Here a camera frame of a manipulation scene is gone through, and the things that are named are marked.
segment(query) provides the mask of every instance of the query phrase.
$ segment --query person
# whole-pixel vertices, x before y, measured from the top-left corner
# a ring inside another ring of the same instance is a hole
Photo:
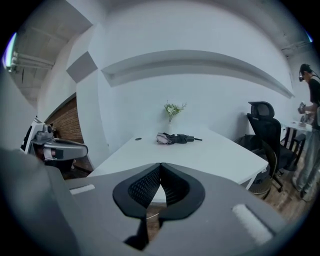
[[[300,81],[305,80],[310,90],[310,101],[312,105],[298,108],[300,114],[306,111],[317,112],[320,106],[320,78],[313,73],[308,64],[302,64],[300,67]],[[314,115],[312,123],[312,133],[309,138],[309,144],[304,159],[304,167],[298,176],[293,176],[293,186],[300,192],[303,200],[311,200],[311,188],[317,181],[320,170],[320,126],[317,115]]]

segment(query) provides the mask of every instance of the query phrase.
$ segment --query black trash bag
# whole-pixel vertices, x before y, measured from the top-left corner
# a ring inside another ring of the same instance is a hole
[[[234,142],[268,162],[265,150],[262,147],[262,141],[258,136],[246,134],[243,137],[237,138]],[[258,173],[253,183],[260,184],[269,175],[270,175],[270,165],[268,164],[268,166],[266,167],[266,171]]]

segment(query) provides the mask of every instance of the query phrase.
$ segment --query black umbrella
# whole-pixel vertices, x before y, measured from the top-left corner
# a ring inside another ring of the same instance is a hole
[[[186,144],[187,142],[202,141],[202,139],[195,138],[193,136],[184,135],[184,134],[170,135],[164,132],[164,133],[158,133],[158,135],[156,136],[156,141],[159,144],[172,145],[175,143]]]

